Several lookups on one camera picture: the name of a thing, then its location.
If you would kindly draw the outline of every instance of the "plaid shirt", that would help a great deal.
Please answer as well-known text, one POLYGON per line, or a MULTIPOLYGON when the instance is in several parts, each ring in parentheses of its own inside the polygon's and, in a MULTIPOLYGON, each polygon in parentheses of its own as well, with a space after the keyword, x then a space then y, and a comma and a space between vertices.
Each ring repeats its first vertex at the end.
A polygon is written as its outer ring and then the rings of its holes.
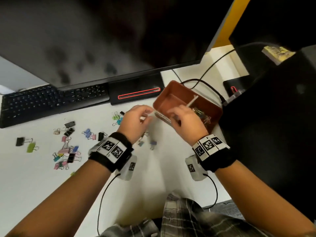
POLYGON ((161 231, 152 220, 145 219, 136 226, 113 225, 101 236, 270 236, 247 222, 226 215, 206 212, 195 201, 169 194, 165 203, 161 231))

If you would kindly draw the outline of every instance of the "black cable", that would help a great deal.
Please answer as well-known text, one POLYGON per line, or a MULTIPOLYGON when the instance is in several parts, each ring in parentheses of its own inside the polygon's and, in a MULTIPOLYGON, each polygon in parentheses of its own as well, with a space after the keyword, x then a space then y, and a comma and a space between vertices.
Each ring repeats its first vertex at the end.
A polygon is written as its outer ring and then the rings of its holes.
POLYGON ((215 184, 215 182, 212 180, 212 178, 211 178, 209 175, 207 175, 207 174, 203 174, 203 175, 207 176, 207 177, 213 182, 213 184, 214 184, 214 186, 215 186, 215 190, 216 190, 216 200, 215 200, 215 203, 212 204, 210 207, 203 208, 204 210, 207 210, 207 209, 212 208, 214 205, 216 205, 217 198, 218 198, 218 191, 217 191, 217 188, 216 188, 216 184, 215 184))
MULTIPOLYGON (((172 71, 176 74, 176 72, 172 69, 172 71)), ((176 74, 176 76, 178 77, 178 79, 180 80, 180 83, 182 82, 180 77, 176 74)))
MULTIPOLYGON (((117 177, 120 176, 121 174, 117 174, 116 176, 114 176, 114 178, 110 181, 110 183, 107 185, 107 187, 105 188, 105 191, 108 189, 108 187, 110 186, 110 184, 112 183, 112 181, 117 177)), ((105 194, 105 191, 103 192, 102 198, 101 198, 101 202, 100 202, 100 208, 99 208, 99 214, 98 214, 98 224, 97 224, 97 232, 98 235, 100 235, 99 233, 99 218, 100 218, 100 211, 101 211, 101 204, 102 204, 102 200, 103 200, 103 196, 105 194)))
MULTIPOLYGON (((237 47, 237 49, 243 48, 243 47, 247 47, 247 46, 252 46, 252 45, 265 45, 265 46, 274 46, 274 47, 280 47, 277 44, 273 44, 273 43, 269 43, 269 42, 251 42, 251 43, 247 43, 244 45, 241 45, 239 47, 237 47)), ((233 51, 235 51, 236 49, 233 49, 229 52, 227 52, 225 55, 223 55, 221 58, 219 58, 216 62, 214 62, 205 72, 204 74, 201 76, 201 78, 199 79, 199 81, 196 82, 196 84, 194 85, 194 87, 196 87, 196 85, 201 81, 201 79, 205 76, 205 74, 223 57, 227 56, 228 54, 232 53, 233 51)))
POLYGON ((224 103, 226 101, 225 98, 218 91, 216 91, 214 87, 212 87, 209 83, 207 83, 204 80, 201 80, 201 79, 189 79, 189 80, 185 80, 185 81, 181 82, 181 84, 187 83, 189 81, 196 81, 196 80, 198 81, 198 83, 202 82, 205 85, 207 85, 209 88, 211 88, 219 96, 219 98, 220 98, 222 103, 224 103))

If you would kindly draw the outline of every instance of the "hand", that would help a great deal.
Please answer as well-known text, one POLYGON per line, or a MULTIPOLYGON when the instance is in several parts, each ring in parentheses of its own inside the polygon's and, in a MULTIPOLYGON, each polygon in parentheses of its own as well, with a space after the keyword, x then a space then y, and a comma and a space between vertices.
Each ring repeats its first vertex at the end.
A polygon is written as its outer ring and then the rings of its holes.
POLYGON ((133 144, 142 136, 146 131, 149 123, 153 117, 149 116, 153 112, 153 108, 147 105, 136 105, 128 112, 125 113, 123 120, 118 128, 117 132, 122 133, 133 144), (141 123, 140 117, 146 117, 141 123))
POLYGON ((180 105, 167 112, 171 113, 172 127, 190 146, 209 134, 201 119, 189 107, 180 105), (181 125, 173 118, 175 115, 181 121, 181 125))

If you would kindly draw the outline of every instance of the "black keyboard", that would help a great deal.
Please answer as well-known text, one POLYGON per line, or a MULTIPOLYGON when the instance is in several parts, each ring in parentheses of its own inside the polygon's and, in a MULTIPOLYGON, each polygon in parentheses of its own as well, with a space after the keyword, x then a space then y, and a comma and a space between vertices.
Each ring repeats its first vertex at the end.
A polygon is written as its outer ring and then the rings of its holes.
POLYGON ((97 105, 108 100, 107 84, 70 91, 59 91, 51 85, 46 85, 15 92, 2 97, 0 128, 97 105))

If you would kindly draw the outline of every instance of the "yellow wall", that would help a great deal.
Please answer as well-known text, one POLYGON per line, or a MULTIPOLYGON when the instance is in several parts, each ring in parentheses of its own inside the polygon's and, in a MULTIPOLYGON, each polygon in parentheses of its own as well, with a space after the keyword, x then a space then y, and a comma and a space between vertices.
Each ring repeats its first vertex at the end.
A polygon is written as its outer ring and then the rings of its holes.
POLYGON ((230 45, 228 38, 233 32, 235 26, 237 25, 249 1, 250 0, 235 0, 230 11, 230 14, 228 15, 224 23, 223 29, 219 33, 219 36, 213 47, 230 45))

